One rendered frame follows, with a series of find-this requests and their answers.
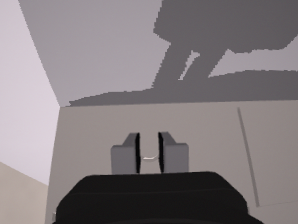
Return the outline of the white chest of drawers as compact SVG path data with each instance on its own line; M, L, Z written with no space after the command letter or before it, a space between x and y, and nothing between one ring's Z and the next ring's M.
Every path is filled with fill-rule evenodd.
M244 170L245 170L245 175L246 175L246 179L247 179L246 181L247 181L247 186L248 186L248 193L249 193L249 197L250 197L250 205L251 206L247 207L248 214L251 215L252 217L255 217L256 219L258 219L260 221L297 216L298 208L257 214L251 173L250 173L245 143L244 143L244 139L243 139L242 129L241 129L240 120L239 120L237 110L239 107L287 106L287 105L298 105L298 100L231 102L231 107L232 107L232 111L233 111L233 115L234 115L234 120L235 120L237 133L238 133L239 144L240 144L241 153L242 153L243 164L245 167ZM60 110L59 110L59 116L58 116L58 122L57 122L56 134L55 134L55 141L54 141L54 147L53 147L53 154L52 154L49 185L48 185L45 224L52 224L56 220L55 219L56 214L52 213L52 209L53 209L53 198L54 198L56 171L57 171L57 161L58 161L58 155L59 155L59 144L60 144L60 139L61 139L65 108L67 108L67 107L60 107Z

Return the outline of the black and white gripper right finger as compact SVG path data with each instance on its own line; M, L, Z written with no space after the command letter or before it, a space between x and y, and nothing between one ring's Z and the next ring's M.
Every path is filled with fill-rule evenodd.
M189 146L176 143L169 132L158 132L158 138L161 173L189 172Z

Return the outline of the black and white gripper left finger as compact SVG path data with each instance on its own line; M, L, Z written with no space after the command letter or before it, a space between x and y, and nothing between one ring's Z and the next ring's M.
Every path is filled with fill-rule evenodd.
M140 165L140 133L129 133L122 145L111 147L112 175L140 174Z

